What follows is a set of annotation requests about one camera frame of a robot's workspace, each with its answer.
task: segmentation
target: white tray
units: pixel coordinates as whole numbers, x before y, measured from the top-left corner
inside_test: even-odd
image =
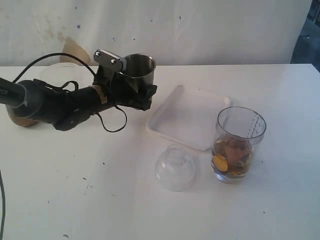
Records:
[[[146,123],[146,129],[193,149],[213,143],[219,112],[231,100],[201,88],[178,85]]]

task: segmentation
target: white table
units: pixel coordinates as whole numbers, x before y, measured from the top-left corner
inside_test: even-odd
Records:
[[[12,80],[21,70],[0,67],[0,76]],[[33,67],[24,79],[41,70]],[[89,85],[90,73],[78,70],[80,85]],[[67,132],[46,124],[22,128],[0,108],[5,240],[319,239],[320,75],[313,66],[158,66],[154,83],[151,109],[124,108],[128,124],[119,133],[105,132],[96,116]],[[197,167],[190,190],[157,184],[155,162],[173,142],[145,123],[180,83],[213,89],[266,120],[240,183],[220,182],[209,151],[190,149]],[[102,116],[109,128],[123,123],[114,109]]]

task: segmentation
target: glass cup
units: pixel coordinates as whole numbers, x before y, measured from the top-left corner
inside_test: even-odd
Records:
[[[211,160],[219,180],[235,183],[246,175],[266,128],[264,118],[246,107],[232,106],[219,113]]]

